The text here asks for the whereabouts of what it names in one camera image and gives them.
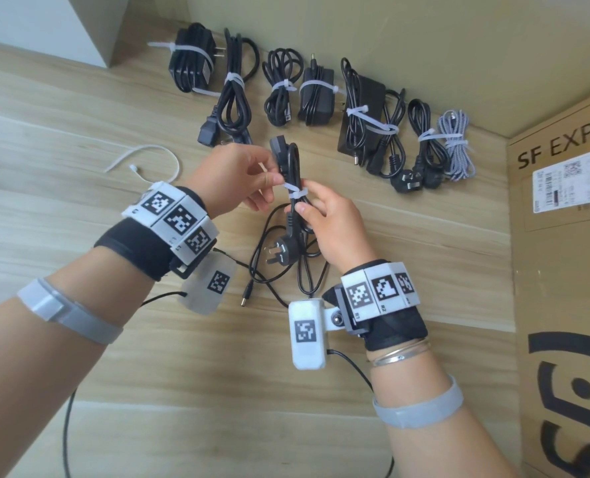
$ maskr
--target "black wrist strap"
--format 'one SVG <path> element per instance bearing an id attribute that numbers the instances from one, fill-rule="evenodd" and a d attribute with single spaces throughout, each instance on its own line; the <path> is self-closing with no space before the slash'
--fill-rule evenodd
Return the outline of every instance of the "black wrist strap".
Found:
<path id="1" fill-rule="evenodd" d="M 381 265 L 382 263 L 388 263 L 388 260 L 374 260 L 353 268 L 346 272 L 345 275 Z M 356 322 L 350 305 L 347 303 L 344 287 L 341 284 L 329 289 L 324 293 L 323 298 L 329 304 L 339 306 L 342 315 L 349 320 L 349 322 L 345 322 L 346 330 L 348 333 L 363 337 L 368 351 L 378 351 L 409 340 L 424 338 L 428 335 L 426 324 L 416 306 L 387 313 L 374 319 Z"/>
<path id="2" fill-rule="evenodd" d="M 178 186 L 178 189 L 206 210 L 202 199 L 194 191 L 182 186 Z M 155 281 L 160 281 L 176 260 L 167 243 L 151 229 L 131 218 L 125 218 L 109 228 L 93 247 L 107 247 L 113 250 Z M 208 251 L 202 252 L 201 258 L 195 259 L 190 267 L 184 270 L 182 278 L 186 279 L 207 253 Z"/>

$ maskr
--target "wooden floor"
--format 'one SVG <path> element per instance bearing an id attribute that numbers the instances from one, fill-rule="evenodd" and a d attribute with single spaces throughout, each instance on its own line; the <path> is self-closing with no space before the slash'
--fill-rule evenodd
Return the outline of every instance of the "wooden floor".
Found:
<path id="1" fill-rule="evenodd" d="M 149 179 L 172 173 L 167 155 L 145 152 L 104 174 L 126 148 L 163 144 L 184 174 L 208 153 L 196 137 L 215 100 L 175 88 L 169 52 L 146 42 L 172 40 L 177 26 L 150 13 L 147 0 L 132 0 L 108 71 L 0 46 L 0 301 L 87 251 L 120 219 L 147 187 L 130 163 Z M 337 153 L 339 113 L 328 127 L 277 129 L 262 110 L 268 92 L 261 74 L 247 85 L 253 140 L 267 146 L 285 134 L 299 145 L 302 176 L 354 198 L 380 255 L 412 273 L 447 370 L 518 463 L 505 139 L 471 127 L 478 176 L 402 196 Z M 414 160 L 407 122 L 402 141 Z M 219 247 L 248 260 L 263 223 L 243 208 L 219 218 Z M 173 298 L 136 314 L 80 387 L 70 429 L 76 478 L 385 474 L 386 435 L 364 382 L 335 358 L 322 371 L 295 370 L 287 314 L 262 288 L 242 308 L 247 281 L 240 270 L 208 317 Z M 326 287 L 337 281 L 331 272 Z M 153 293 L 179 284 L 166 277 Z M 294 272 L 276 287 L 301 298 Z M 333 333 L 330 343 L 366 367 L 361 340 Z M 62 476 L 62 418 L 12 476 Z"/>

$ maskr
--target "screw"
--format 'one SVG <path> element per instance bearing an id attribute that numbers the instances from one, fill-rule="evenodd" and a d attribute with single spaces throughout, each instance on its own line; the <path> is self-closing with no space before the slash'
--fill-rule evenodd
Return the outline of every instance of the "screw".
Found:
<path id="1" fill-rule="evenodd" d="M 339 311 L 331 315 L 331 322 L 338 327 L 344 324 L 344 319 L 342 319 L 342 315 Z"/>

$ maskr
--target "cardboard box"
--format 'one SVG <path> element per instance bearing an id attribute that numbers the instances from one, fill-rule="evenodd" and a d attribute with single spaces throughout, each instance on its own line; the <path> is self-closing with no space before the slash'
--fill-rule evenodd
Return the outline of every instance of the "cardboard box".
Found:
<path id="1" fill-rule="evenodd" d="M 510 140 L 508 158 L 524 468 L 587 478 L 590 99 Z"/>

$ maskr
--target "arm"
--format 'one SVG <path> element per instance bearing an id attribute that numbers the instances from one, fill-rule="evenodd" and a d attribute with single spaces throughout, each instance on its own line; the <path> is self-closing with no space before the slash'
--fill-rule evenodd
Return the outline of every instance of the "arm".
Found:
<path id="1" fill-rule="evenodd" d="M 268 209 L 271 188 L 281 183 L 270 152 L 228 144 L 214 150 L 181 184 L 195 191 L 215 218 L 242 201 L 256 211 Z M 227 191 L 217 190 L 222 187 Z M 69 300 L 119 327 L 155 283 L 105 247 L 92 249 L 47 280 Z M 0 305 L 0 477 L 12 469 L 105 348 L 41 320 L 16 297 Z"/>
<path id="2" fill-rule="evenodd" d="M 326 260 L 342 273 L 376 260 L 354 203 L 313 181 L 306 181 L 305 186 L 319 199 L 312 200 L 312 206 L 299 202 L 295 209 L 312 226 Z M 373 361 L 409 344 L 367 352 L 367 356 Z M 377 401 L 386 408 L 430 401 L 452 385 L 430 351 L 373 368 L 370 375 Z M 416 430 L 387 426 L 387 431 L 398 472 L 404 478 L 516 476 L 465 404 L 440 423 Z"/>

